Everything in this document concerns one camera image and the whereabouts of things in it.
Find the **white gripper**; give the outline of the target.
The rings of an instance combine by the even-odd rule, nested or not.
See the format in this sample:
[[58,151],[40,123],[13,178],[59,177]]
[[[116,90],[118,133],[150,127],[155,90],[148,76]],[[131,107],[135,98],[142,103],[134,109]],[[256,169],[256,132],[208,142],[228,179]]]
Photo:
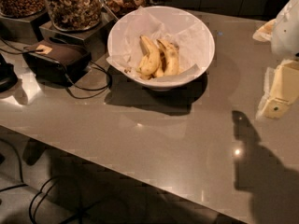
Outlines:
[[[271,40],[271,50],[283,59],[299,56],[299,0],[289,0],[277,14],[255,31],[257,41]],[[268,67],[264,75],[263,97],[258,117],[280,119],[299,98],[299,62],[283,60],[276,69]]]

